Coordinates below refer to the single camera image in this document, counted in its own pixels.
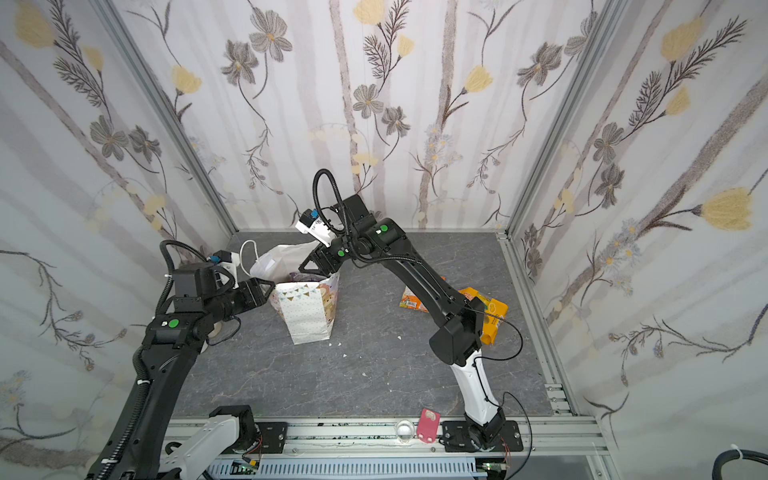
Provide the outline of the white paper gift bag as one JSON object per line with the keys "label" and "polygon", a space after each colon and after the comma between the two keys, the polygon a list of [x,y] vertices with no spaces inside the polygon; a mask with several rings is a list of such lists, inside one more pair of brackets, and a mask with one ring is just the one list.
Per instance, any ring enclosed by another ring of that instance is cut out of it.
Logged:
{"label": "white paper gift bag", "polygon": [[295,345],[328,340],[331,337],[339,297],[340,275],[335,273],[319,283],[293,283],[291,272],[319,244],[317,241],[277,245],[259,253],[255,241],[240,245],[243,271],[250,277],[270,280],[275,289],[269,302],[286,324]]}

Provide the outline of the small orange snack packet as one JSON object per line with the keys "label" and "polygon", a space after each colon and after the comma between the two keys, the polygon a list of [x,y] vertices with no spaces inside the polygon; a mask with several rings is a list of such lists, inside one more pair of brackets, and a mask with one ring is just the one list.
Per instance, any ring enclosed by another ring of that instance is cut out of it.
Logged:
{"label": "small orange snack packet", "polygon": [[440,288],[439,285],[435,287],[435,293],[433,296],[435,297],[434,303],[435,306],[430,309],[408,286],[404,288],[403,294],[400,299],[399,306],[401,308],[409,309],[409,310],[416,310],[421,312],[437,312],[441,313],[439,300],[443,297],[444,292]]}

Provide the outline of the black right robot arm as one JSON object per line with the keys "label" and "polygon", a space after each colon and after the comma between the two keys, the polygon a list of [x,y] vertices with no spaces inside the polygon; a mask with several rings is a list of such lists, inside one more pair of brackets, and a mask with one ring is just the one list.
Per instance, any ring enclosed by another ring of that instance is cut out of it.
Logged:
{"label": "black right robot arm", "polygon": [[506,423],[501,403],[493,395],[482,356],[483,302],[468,299],[450,286],[419,255],[406,232],[393,220],[376,219],[362,199],[353,195],[330,210],[342,220],[331,228],[320,209],[307,209],[296,228],[318,245],[300,264],[302,273],[330,276],[346,261],[380,264],[416,295],[434,320],[429,340],[435,356],[449,365],[464,402],[467,442],[486,450],[500,437]]}

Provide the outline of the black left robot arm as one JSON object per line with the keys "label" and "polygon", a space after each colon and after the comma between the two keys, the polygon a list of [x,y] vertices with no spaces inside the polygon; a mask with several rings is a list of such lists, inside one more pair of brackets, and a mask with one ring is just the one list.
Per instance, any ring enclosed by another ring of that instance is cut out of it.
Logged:
{"label": "black left robot arm", "polygon": [[274,288],[259,278],[209,286],[175,281],[132,357],[135,382],[87,478],[197,479],[227,448],[255,441],[249,408],[219,407],[192,438],[161,455],[182,386],[214,325],[265,305]]}

